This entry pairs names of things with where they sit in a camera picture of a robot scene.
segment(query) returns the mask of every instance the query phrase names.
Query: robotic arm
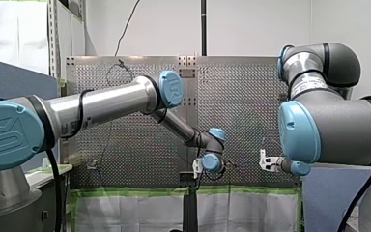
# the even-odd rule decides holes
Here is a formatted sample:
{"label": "robotic arm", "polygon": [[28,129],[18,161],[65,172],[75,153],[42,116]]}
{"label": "robotic arm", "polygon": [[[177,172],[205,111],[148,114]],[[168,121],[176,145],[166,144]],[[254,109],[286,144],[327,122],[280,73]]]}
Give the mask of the robotic arm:
{"label": "robotic arm", "polygon": [[138,111],[151,114],[179,136],[185,145],[207,148],[206,156],[214,154],[220,169],[221,134],[202,133],[202,142],[198,143],[196,131],[167,110],[179,105],[182,98],[180,77],[175,72],[166,71],[159,79],[138,76],[127,85],[84,91],[49,101],[36,96],[0,101],[0,170],[23,164],[36,153],[52,148],[59,138],[72,137],[80,129]]}
{"label": "robotic arm", "polygon": [[[282,103],[278,116],[284,154],[305,163],[371,166],[371,96],[348,100],[360,76],[356,55],[338,43],[287,46],[278,69],[289,91],[289,101]],[[371,176],[351,202],[338,232],[363,194],[359,231],[371,232]]]}
{"label": "robotic arm", "polygon": [[[0,211],[16,207],[32,196],[40,197],[35,189],[30,191],[19,167],[35,154],[49,153],[59,138],[73,137],[81,129],[138,111],[162,123],[186,146],[206,148],[203,166],[208,172],[224,171],[221,154],[225,132],[221,129],[198,132],[167,110],[181,103],[183,91],[180,77],[165,71],[159,78],[138,76],[130,84],[87,90],[49,101],[36,96],[0,101]],[[54,158],[49,159],[52,164],[56,162]],[[55,230],[60,231],[62,197],[56,176]]]}

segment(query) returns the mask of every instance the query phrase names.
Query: black stand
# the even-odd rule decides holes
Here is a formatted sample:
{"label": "black stand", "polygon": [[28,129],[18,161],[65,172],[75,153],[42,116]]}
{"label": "black stand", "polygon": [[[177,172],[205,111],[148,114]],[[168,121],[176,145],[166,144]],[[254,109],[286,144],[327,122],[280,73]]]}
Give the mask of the black stand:
{"label": "black stand", "polygon": [[197,191],[193,172],[180,172],[182,187],[188,187],[188,195],[183,198],[183,232],[198,232]]}

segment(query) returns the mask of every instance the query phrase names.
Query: white wall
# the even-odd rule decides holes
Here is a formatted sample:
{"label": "white wall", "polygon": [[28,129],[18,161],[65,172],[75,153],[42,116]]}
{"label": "white wall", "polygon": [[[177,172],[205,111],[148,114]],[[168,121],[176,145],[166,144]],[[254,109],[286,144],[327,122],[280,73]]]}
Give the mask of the white wall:
{"label": "white wall", "polygon": [[[114,55],[135,0],[86,0],[87,55]],[[309,44],[310,0],[208,0],[208,55],[276,56]],[[201,53],[200,0],[140,1],[119,55]]]}
{"label": "white wall", "polygon": [[311,43],[350,47],[362,67],[353,98],[371,95],[371,0],[312,0],[311,13]]}
{"label": "white wall", "polygon": [[208,55],[277,56],[309,44],[310,0],[208,0],[207,15]]}
{"label": "white wall", "polygon": [[[194,54],[199,50],[199,0],[140,1],[119,55]],[[135,0],[87,0],[88,55],[112,56]]]}

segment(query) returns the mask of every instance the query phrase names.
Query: white bracket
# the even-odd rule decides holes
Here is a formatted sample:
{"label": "white bracket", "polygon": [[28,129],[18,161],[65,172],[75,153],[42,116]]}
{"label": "white bracket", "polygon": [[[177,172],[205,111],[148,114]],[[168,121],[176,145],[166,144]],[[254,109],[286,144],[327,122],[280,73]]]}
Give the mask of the white bracket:
{"label": "white bracket", "polygon": [[281,157],[267,157],[265,149],[260,149],[260,166],[261,169],[269,172],[281,172],[279,160]]}
{"label": "white bracket", "polygon": [[198,174],[203,173],[203,159],[197,158],[192,162],[192,170],[194,172],[194,179],[198,178]]}

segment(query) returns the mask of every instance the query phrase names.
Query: pegboard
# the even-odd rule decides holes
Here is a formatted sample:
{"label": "pegboard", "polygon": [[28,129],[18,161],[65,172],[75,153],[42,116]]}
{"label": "pegboard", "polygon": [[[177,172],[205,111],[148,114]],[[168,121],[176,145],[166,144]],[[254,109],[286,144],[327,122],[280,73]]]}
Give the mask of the pegboard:
{"label": "pegboard", "polygon": [[[119,60],[130,72],[117,65]],[[137,75],[164,70],[179,72],[185,84],[184,101],[174,109],[177,115],[199,130],[226,130],[224,157],[237,168],[219,181],[204,178],[203,184],[292,187],[298,182],[284,173],[262,171],[258,164],[264,138],[269,156],[281,154],[277,107],[286,87],[277,80],[276,58],[69,57],[68,94],[126,84]],[[71,174],[73,189],[177,187],[179,171],[190,170],[184,160],[192,162],[196,154],[140,113],[83,130],[74,143],[70,152],[78,154],[79,162]]]}

